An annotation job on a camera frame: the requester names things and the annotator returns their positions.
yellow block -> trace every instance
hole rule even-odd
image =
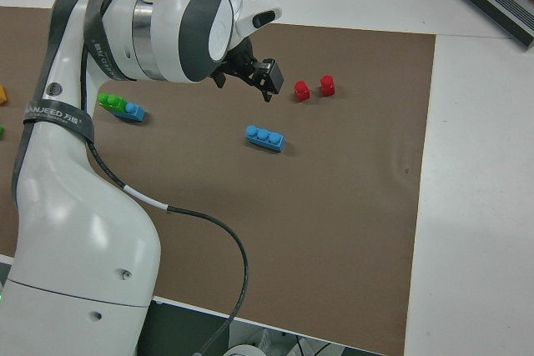
[[[6,91],[4,91],[3,86],[0,85],[0,104],[7,102],[8,97],[6,96]]]

brown mat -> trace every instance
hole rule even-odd
[[[17,214],[9,182],[23,105],[37,81],[48,10],[0,8],[0,253],[13,256]],[[139,125],[98,108],[97,146],[133,188],[233,227],[252,275],[242,318],[377,353],[401,355],[410,291],[434,36],[272,25],[253,36],[283,92],[229,78],[110,83],[103,92],[142,105]],[[336,95],[322,98],[332,75]],[[305,80],[311,99],[297,103]],[[247,125],[283,133],[281,154],[244,140]],[[239,252],[220,229],[146,208],[159,231],[158,296],[229,312]]]

silver band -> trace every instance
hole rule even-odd
[[[150,37],[151,22],[152,4],[137,0],[132,18],[132,39],[135,57],[147,77],[158,81],[166,81],[165,77],[161,75],[154,58]]]

blue toy brick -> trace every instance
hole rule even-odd
[[[137,104],[126,103],[126,113],[111,112],[111,114],[128,120],[143,121],[145,112],[143,108]]]
[[[245,137],[250,143],[261,146],[262,148],[271,149],[275,152],[284,150],[285,138],[280,133],[272,133],[266,129],[249,125],[245,132]]]

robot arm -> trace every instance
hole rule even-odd
[[[56,1],[13,174],[19,233],[0,301],[3,354],[134,353],[159,238],[88,164],[98,89],[112,79],[222,86],[229,74],[268,100],[283,78],[274,60],[254,58],[248,36],[279,16],[274,0]]]

